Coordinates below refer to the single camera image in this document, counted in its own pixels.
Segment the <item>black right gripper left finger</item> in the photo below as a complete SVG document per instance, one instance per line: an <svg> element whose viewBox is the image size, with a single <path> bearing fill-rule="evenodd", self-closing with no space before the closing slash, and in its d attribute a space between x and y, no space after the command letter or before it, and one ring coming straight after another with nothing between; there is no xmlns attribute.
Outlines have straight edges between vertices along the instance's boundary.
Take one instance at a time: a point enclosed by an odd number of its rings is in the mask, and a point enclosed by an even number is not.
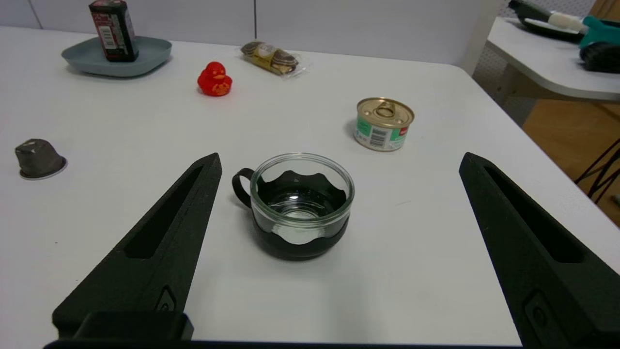
<svg viewBox="0 0 620 349"><path fill-rule="evenodd" d="M59 339L189 340L184 313L222 175L195 161L52 314Z"/></svg>

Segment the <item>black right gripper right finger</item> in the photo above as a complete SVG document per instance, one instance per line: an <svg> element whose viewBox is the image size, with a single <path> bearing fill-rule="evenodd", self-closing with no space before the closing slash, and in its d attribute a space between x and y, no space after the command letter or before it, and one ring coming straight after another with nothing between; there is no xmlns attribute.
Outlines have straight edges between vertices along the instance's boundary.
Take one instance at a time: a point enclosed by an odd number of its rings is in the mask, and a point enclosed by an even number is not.
<svg viewBox="0 0 620 349"><path fill-rule="evenodd" d="M525 347L618 347L620 277L491 161L459 176Z"/></svg>

